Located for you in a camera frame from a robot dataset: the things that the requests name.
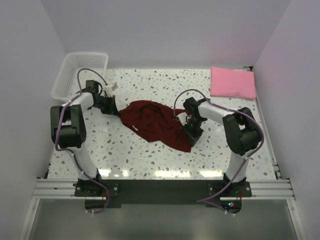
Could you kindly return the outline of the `dark red t shirt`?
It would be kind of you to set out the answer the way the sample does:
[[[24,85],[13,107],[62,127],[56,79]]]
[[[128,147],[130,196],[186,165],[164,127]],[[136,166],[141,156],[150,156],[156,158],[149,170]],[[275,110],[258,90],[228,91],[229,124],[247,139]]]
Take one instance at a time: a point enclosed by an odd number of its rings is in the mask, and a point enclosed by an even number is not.
[[[124,126],[147,142],[161,141],[170,148],[189,153],[192,145],[180,122],[174,119],[174,113],[184,112],[158,102],[137,100],[120,110],[119,118]]]

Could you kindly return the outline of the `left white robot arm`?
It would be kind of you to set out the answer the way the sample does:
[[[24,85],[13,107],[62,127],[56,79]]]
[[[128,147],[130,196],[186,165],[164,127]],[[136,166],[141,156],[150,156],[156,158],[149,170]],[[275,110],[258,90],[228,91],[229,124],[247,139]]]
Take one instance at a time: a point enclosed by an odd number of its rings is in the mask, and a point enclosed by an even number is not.
[[[87,129],[84,112],[99,109],[103,115],[118,116],[114,91],[117,84],[102,86],[98,81],[87,80],[85,88],[62,105],[50,108],[50,131],[55,150],[67,152],[73,160],[80,185],[86,191],[99,196],[104,190],[98,168],[92,162],[86,148]]]

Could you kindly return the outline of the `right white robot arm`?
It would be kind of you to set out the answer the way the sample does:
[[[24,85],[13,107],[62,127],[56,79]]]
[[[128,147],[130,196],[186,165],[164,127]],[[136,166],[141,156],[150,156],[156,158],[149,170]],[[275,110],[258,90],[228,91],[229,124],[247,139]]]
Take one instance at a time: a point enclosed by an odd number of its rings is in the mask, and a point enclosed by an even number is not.
[[[223,175],[223,192],[230,197],[240,190],[246,181],[248,158],[264,142],[263,130],[254,119],[249,108],[239,110],[220,106],[203,98],[188,98],[183,103],[186,113],[178,114],[181,129],[194,146],[203,134],[202,123],[211,120],[224,127],[227,146],[231,150],[229,165]]]

